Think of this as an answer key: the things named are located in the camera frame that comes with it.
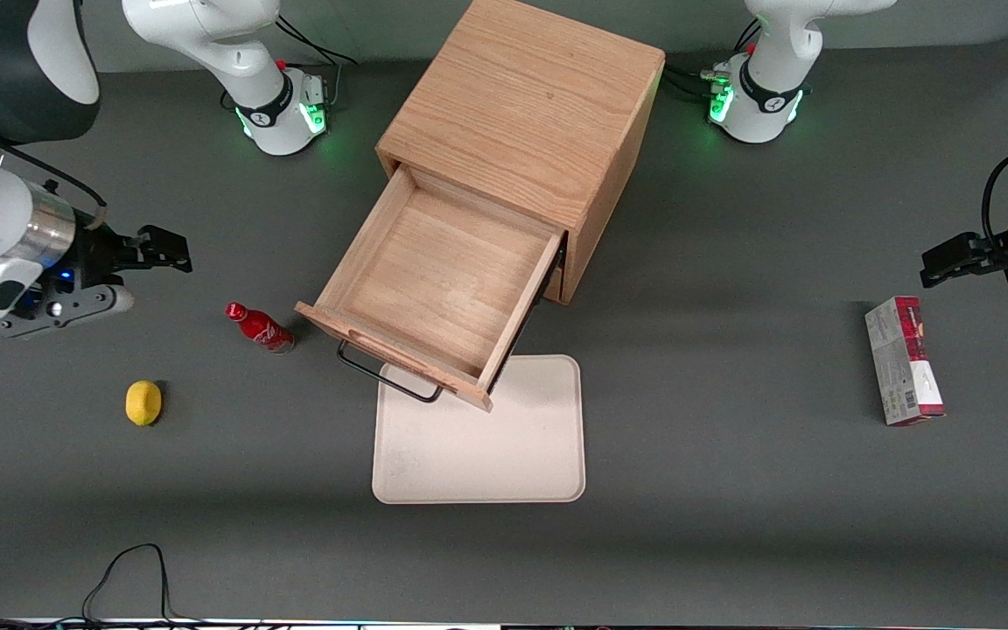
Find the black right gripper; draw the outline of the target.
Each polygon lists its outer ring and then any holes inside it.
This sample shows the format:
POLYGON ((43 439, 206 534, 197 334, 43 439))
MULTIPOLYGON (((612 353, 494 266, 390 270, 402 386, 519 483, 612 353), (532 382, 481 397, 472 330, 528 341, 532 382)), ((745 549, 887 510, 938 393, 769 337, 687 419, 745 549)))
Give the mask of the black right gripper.
POLYGON ((157 226, 143 226, 137 231, 136 246, 132 238, 113 230, 79 230, 59 262, 48 268, 47 280, 60 290, 73 292, 100 284, 124 286, 124 271, 155 268, 191 274, 193 266, 184 236, 157 226), (139 251, 149 259, 143 260, 139 251))

